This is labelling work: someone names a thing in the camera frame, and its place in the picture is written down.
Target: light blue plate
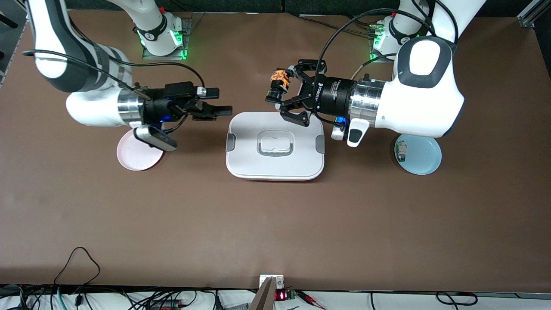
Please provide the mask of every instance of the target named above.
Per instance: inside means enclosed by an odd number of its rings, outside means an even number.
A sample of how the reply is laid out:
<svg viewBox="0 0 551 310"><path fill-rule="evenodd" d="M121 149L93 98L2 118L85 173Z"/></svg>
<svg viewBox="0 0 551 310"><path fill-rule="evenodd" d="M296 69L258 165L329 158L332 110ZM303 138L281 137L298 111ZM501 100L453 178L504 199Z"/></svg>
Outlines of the light blue plate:
<svg viewBox="0 0 551 310"><path fill-rule="evenodd" d="M442 150L438 145L438 142L434 138L400 135L396 145L404 141L408 145L408 151L406 153L406 161L398 162L402 168L407 172L417 175L431 174L438 169L442 162ZM394 152L396 161L398 157L396 151Z"/></svg>

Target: logo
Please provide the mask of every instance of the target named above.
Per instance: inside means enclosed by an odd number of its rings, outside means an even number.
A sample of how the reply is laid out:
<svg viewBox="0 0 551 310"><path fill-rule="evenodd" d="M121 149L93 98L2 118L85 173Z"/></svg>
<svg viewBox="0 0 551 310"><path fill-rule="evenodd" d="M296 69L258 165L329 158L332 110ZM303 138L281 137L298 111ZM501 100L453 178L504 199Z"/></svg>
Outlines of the logo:
<svg viewBox="0 0 551 310"><path fill-rule="evenodd" d="M143 36L144 36L144 38L146 38L149 41L155 40L155 36L151 33L145 33Z"/></svg>
<svg viewBox="0 0 551 310"><path fill-rule="evenodd" d="M321 88L323 87L322 83L317 84L317 91L316 96L314 97L314 100L317 102L317 100L320 98Z"/></svg>

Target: wall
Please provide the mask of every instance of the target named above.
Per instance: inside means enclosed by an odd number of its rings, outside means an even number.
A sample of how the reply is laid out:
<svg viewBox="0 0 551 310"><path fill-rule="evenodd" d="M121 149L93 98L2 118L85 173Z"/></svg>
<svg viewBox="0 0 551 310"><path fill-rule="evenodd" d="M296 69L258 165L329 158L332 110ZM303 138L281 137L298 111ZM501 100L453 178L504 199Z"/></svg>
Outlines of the wall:
<svg viewBox="0 0 551 310"><path fill-rule="evenodd" d="M551 77L551 9L543 13L534 24L539 48L542 50L543 59L545 60L549 77Z"/></svg>

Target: metal frame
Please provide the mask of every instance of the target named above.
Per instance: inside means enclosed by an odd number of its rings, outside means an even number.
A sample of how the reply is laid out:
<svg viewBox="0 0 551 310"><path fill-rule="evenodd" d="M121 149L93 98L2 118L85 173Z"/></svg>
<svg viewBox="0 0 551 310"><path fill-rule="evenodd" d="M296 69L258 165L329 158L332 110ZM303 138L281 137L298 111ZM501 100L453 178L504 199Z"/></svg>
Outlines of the metal frame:
<svg viewBox="0 0 551 310"><path fill-rule="evenodd" d="M520 26L523 28L533 28L534 21L550 7L551 0L533 0L517 15Z"/></svg>
<svg viewBox="0 0 551 310"><path fill-rule="evenodd" d="M25 8L25 4L23 3L23 0L13 0L18 6L20 6L24 11L27 11L27 8Z"/></svg>
<svg viewBox="0 0 551 310"><path fill-rule="evenodd" d="M247 310L273 310L276 288L277 278L267 277L256 292L255 299L252 300Z"/></svg>

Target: orange object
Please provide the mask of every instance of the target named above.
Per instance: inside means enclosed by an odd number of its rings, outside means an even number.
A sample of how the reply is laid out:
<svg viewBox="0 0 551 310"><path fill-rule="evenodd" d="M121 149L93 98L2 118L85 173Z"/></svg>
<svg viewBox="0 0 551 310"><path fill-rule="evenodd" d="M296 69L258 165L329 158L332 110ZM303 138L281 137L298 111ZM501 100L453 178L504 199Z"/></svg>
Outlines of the orange object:
<svg viewBox="0 0 551 310"><path fill-rule="evenodd" d="M289 88L289 84L291 83L289 81L289 75L285 70L275 70L271 79L272 81L283 81L284 88Z"/></svg>

